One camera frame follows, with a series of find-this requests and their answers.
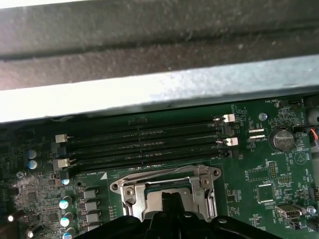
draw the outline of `electrolytic capacitor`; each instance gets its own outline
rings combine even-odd
[[[68,228],[65,234],[63,234],[62,239],[74,239],[76,235],[76,231],[74,228]]]
[[[20,209],[18,211],[16,211],[15,213],[12,213],[8,216],[8,221],[9,222],[14,222],[16,220],[18,220],[19,218],[21,218],[22,216],[25,215],[25,212],[23,209]]]
[[[60,220],[60,224],[63,227],[67,227],[74,219],[73,213],[66,213]]]
[[[29,159],[35,159],[37,156],[37,153],[34,149],[30,149],[26,154]]]
[[[36,169],[37,167],[40,167],[42,164],[42,161],[39,160],[39,159],[33,159],[33,160],[30,160],[28,162],[28,168],[29,169]]]
[[[72,198],[70,196],[65,196],[59,203],[60,209],[67,209],[72,204]]]
[[[38,224],[38,225],[36,225],[34,228],[32,228],[31,230],[29,230],[26,235],[27,235],[29,238],[34,238],[35,235],[37,235],[39,232],[41,232],[41,231],[43,230],[43,228],[44,228],[44,227],[43,227],[41,224]]]

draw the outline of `metal frame bar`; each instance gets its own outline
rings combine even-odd
[[[0,122],[108,115],[319,91],[319,55],[0,91]]]

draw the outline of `screw hole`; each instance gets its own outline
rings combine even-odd
[[[215,170],[213,174],[214,174],[214,176],[218,176],[219,175],[219,171]]]
[[[113,185],[112,185],[112,189],[113,189],[113,190],[118,190],[118,188],[119,188],[119,186],[118,186],[117,184],[113,184]]]

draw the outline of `black memory slot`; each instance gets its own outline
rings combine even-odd
[[[211,143],[217,144],[216,135],[211,133],[188,135],[187,137],[169,137],[158,140],[141,141],[137,143],[115,144],[110,146],[83,148],[69,154],[69,157],[84,159],[97,157],[128,154],[139,151],[163,150],[168,148],[179,148],[191,145]]]
[[[67,143],[67,146],[71,147],[71,149],[76,149],[77,147],[83,147],[84,145],[110,145],[115,143],[136,142],[140,140],[149,140],[162,137],[190,135],[214,131],[216,132],[218,130],[213,127],[210,127],[209,124],[189,124],[180,127],[167,127],[152,130],[137,130],[131,133],[125,132],[106,134],[89,138],[75,138],[73,140],[70,140]]]
[[[201,159],[204,157],[228,157],[229,153],[227,150],[216,150],[210,149],[205,151],[196,151],[196,152],[188,152],[180,155],[171,155],[171,156],[159,156],[156,158],[151,158],[147,160],[130,160],[124,162],[105,162],[105,159],[96,159],[91,163],[89,162],[81,162],[79,164],[75,164],[69,170],[72,174],[82,173],[82,172],[90,172],[96,170],[105,170],[105,169],[118,169],[118,168],[127,168],[127,167],[138,167],[138,166],[147,166],[147,165],[155,165],[155,164],[163,164],[166,162],[174,163],[174,162],[186,162],[187,160],[193,159],[193,163],[199,163]]]
[[[148,124],[138,124],[138,125],[134,125],[134,126],[126,126],[126,127],[119,127],[119,128],[109,128],[109,125],[103,125],[103,124],[98,124],[98,122],[100,122],[101,120],[98,120],[97,124],[94,124],[97,128],[99,128],[98,131],[92,131],[92,129],[90,129],[87,132],[83,131],[83,126],[81,126],[81,130],[77,130],[75,132],[69,132],[70,135],[74,136],[74,137],[90,137],[90,136],[99,136],[99,135],[104,135],[104,134],[108,134],[108,133],[121,133],[121,132],[132,132],[132,131],[136,131],[136,130],[145,130],[145,129],[159,129],[159,128],[163,128],[163,127],[175,127],[175,126],[183,126],[183,125],[187,125],[187,124],[199,124],[199,123],[206,123],[206,124],[210,124],[210,123],[214,123],[213,121],[214,117],[204,117],[204,118],[200,118],[200,119],[191,119],[191,120],[187,120],[185,119],[184,121],[177,121],[177,122],[162,122],[162,123],[148,123]]]
[[[188,146],[188,147],[181,147],[181,148],[173,148],[173,149],[167,149],[167,150],[159,150],[159,151],[152,151],[152,152],[140,152],[140,153],[134,153],[134,154],[121,154],[118,156],[111,156],[111,157],[98,157],[96,155],[92,155],[89,159],[83,159],[79,160],[79,162],[84,163],[123,163],[126,161],[135,161],[138,160],[140,162],[146,162],[149,160],[152,160],[154,158],[175,158],[180,157],[181,155],[188,155],[188,154],[194,154],[195,152],[204,152],[209,150],[215,150],[216,146],[212,146],[212,144],[207,145],[195,145],[195,146]]]

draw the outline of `metal socket lever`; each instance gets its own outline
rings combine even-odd
[[[146,213],[161,211],[159,205],[162,193],[175,192],[180,193],[186,210],[201,213],[205,220],[210,221],[217,216],[213,182],[221,174],[219,168],[188,165],[129,174],[113,182],[110,188],[121,194],[124,214],[137,217],[141,221]]]

